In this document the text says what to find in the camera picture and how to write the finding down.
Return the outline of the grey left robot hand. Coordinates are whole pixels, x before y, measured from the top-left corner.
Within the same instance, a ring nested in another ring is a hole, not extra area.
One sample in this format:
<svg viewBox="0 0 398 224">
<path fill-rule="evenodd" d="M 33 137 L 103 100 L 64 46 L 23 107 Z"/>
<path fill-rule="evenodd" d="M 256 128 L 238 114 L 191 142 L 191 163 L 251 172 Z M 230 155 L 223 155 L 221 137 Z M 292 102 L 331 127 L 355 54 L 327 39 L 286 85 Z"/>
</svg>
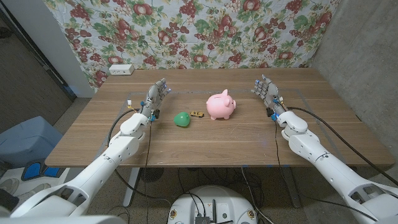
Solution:
<svg viewBox="0 0 398 224">
<path fill-rule="evenodd" d="M 154 112 L 160 108 L 162 101 L 170 92 L 171 89 L 167 87 L 166 78 L 154 83 L 146 94 L 141 114 L 151 119 Z"/>
</svg>

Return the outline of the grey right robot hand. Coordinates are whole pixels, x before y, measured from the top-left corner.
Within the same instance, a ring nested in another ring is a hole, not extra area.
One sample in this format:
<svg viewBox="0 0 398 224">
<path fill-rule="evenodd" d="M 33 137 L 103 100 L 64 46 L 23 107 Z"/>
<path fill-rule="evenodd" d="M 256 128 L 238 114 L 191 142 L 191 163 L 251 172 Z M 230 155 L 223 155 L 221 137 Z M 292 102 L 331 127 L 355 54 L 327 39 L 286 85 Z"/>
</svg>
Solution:
<svg viewBox="0 0 398 224">
<path fill-rule="evenodd" d="M 262 75 L 261 80 L 254 82 L 254 89 L 251 92 L 264 102 L 268 117 L 274 116 L 277 118 L 282 113 L 288 111 L 287 107 L 283 104 L 282 97 L 279 95 L 277 85 L 265 75 Z"/>
</svg>

